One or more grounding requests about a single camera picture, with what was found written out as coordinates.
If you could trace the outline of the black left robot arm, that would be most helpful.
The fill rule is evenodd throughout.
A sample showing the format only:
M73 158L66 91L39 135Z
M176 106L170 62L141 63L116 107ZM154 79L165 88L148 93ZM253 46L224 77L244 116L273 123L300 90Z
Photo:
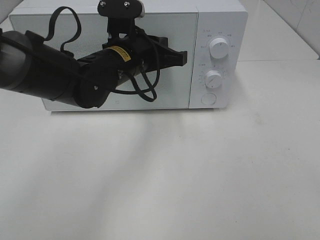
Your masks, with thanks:
M82 109L100 108L111 93L153 102L161 70L184 66L188 53L169 48L165 37L133 30L133 36L113 38L79 59L32 31L3 31L0 87Z

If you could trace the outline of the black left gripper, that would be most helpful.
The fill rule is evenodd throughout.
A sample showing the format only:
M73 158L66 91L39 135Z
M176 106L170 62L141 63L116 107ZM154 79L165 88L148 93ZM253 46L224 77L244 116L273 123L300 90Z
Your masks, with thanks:
M183 67L188 61L187 51L175 51L169 46L169 39L164 36L146 34L142 28L132 25L123 38L118 33L109 36L108 41L102 45L103 49L117 52L125 62L120 70L136 71L133 76L156 71L160 76L162 69Z

